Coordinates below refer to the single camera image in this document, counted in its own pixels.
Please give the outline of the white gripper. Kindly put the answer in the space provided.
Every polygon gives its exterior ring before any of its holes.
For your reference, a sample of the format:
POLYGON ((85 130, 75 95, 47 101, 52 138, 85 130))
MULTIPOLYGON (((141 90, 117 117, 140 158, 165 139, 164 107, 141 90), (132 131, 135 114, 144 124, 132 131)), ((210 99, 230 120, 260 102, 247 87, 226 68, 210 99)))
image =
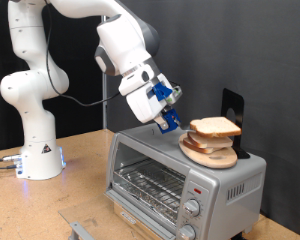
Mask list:
POLYGON ((169 128, 164 112, 182 96, 181 87, 173 87, 154 64, 142 64, 127 72, 119 92, 140 122, 154 120, 162 130, 169 128))

